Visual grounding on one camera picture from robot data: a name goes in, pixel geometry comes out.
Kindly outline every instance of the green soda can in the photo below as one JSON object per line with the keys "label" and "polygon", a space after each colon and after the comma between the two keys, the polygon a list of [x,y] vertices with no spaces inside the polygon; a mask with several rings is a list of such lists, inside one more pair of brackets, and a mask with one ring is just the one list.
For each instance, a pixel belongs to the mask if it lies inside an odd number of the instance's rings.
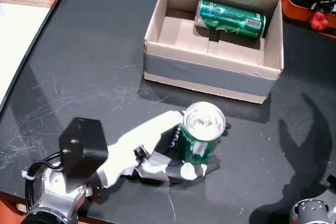
{"label": "green soda can", "polygon": [[261,38],[266,18],[259,13],[200,0],[195,16],[195,25],[223,30],[227,33]]}
{"label": "green soda can", "polygon": [[183,116],[177,142],[180,159],[192,164],[207,164],[225,129],[221,110],[208,102],[190,105]]}

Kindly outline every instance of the can lid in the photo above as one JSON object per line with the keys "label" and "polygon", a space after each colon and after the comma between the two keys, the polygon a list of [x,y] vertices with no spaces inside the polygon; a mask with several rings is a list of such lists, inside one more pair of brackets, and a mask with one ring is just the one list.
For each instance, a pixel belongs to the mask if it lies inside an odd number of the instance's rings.
{"label": "can lid", "polygon": [[190,105],[183,116],[183,127],[195,138],[211,141],[222,135],[225,117],[221,110],[209,102]]}

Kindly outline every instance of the table surface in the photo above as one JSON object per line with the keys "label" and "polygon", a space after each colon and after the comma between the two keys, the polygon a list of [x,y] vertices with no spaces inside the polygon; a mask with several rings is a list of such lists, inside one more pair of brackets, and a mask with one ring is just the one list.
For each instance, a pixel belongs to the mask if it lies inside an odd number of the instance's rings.
{"label": "table surface", "polygon": [[335,43],[284,24],[285,70],[263,105],[144,81],[143,37],[156,0],[61,0],[0,118],[0,191],[24,198],[21,170],[58,150],[75,117],[108,144],[167,110],[217,105],[232,125],[220,168],[170,186],[119,179],[81,215],[129,223],[281,223],[335,173]]}

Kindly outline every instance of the red object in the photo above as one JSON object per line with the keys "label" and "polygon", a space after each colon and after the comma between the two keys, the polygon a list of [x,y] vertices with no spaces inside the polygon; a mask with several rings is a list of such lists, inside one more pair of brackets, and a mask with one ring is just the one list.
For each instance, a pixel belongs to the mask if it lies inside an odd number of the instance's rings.
{"label": "red object", "polygon": [[316,12],[313,15],[310,23],[311,23],[311,28],[313,28],[314,30],[317,30],[317,31],[326,29],[329,26],[329,22],[328,22],[327,18],[321,12]]}
{"label": "red object", "polygon": [[284,15],[291,19],[296,19],[311,24],[314,30],[323,30],[327,27],[336,28],[336,15],[334,14],[318,14],[320,19],[316,19],[316,13],[309,8],[298,6],[290,0],[281,0],[282,11]]}

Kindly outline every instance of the cardboard box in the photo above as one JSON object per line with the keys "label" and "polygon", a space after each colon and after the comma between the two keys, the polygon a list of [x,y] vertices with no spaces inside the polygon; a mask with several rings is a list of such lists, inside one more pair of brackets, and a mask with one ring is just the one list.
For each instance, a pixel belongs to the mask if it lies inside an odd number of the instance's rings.
{"label": "cardboard box", "polygon": [[260,40],[194,26],[198,1],[157,1],[144,38],[144,78],[263,103],[284,68],[281,1],[208,0],[264,14]]}

